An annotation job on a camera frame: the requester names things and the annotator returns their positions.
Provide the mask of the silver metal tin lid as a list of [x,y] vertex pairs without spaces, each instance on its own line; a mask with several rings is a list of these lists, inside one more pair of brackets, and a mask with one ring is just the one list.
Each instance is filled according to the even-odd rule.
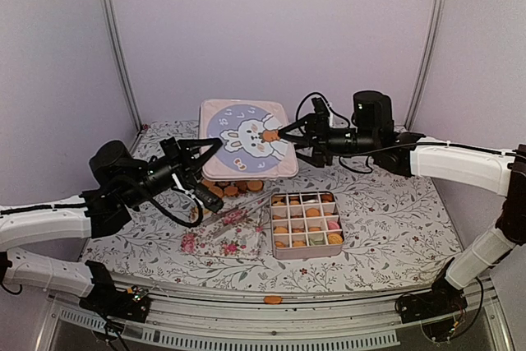
[[282,104],[248,99],[201,103],[199,137],[222,145],[202,168],[210,181],[291,178],[298,173],[293,144],[279,137],[288,126]]

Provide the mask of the floral cookie tray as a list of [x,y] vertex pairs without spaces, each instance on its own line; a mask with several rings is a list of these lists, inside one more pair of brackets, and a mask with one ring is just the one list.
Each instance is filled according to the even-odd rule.
[[261,249],[265,202],[262,180],[213,182],[204,185],[224,202],[213,213],[203,210],[201,225],[187,229],[180,238],[179,251],[188,256],[214,258],[258,257]]

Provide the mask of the pink divided cookie tin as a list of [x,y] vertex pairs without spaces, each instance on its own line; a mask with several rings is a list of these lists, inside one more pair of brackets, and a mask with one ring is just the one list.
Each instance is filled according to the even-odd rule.
[[[340,229],[329,230],[328,221]],[[273,257],[280,261],[337,256],[343,245],[331,245],[327,233],[344,231],[335,195],[328,191],[277,193],[270,198],[270,230]],[[310,234],[323,233],[325,245],[310,246]]]

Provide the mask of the green round cookie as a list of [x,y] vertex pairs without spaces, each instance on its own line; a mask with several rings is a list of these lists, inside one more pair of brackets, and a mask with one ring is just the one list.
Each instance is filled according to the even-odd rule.
[[323,246],[325,245],[325,236],[323,233],[310,234],[308,237],[310,246]]

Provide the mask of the dotted tan sandwich cookie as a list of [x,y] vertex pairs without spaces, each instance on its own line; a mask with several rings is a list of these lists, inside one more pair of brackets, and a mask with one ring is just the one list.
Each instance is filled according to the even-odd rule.
[[331,245],[342,244],[344,242],[344,239],[340,233],[327,233],[326,237],[328,243]]

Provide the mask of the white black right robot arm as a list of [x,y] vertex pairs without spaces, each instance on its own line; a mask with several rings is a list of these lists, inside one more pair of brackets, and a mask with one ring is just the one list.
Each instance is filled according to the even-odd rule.
[[396,132],[389,96],[374,90],[353,95],[353,116],[346,127],[332,127],[332,108],[319,93],[308,96],[313,111],[281,127],[281,139],[295,149],[311,150],[298,158],[323,168],[334,157],[366,156],[376,166],[399,176],[431,177],[458,182],[504,197],[496,222],[469,247],[449,260],[430,291],[404,294],[395,302],[402,322],[422,321],[460,312],[467,306],[464,289],[525,244],[525,147],[481,148],[440,141],[415,132]]

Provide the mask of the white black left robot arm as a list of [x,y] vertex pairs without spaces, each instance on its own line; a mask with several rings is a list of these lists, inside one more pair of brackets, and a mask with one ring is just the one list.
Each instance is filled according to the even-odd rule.
[[96,261],[72,262],[28,252],[36,242],[103,238],[118,233],[144,203],[185,228],[195,228],[203,211],[224,203],[201,181],[201,170],[221,148],[219,138],[169,138],[163,156],[132,157],[122,141],[104,144],[90,159],[98,188],[54,202],[1,210],[1,285],[30,285],[69,293],[80,307],[103,318],[145,322],[151,300],[145,289],[117,289],[110,271]]

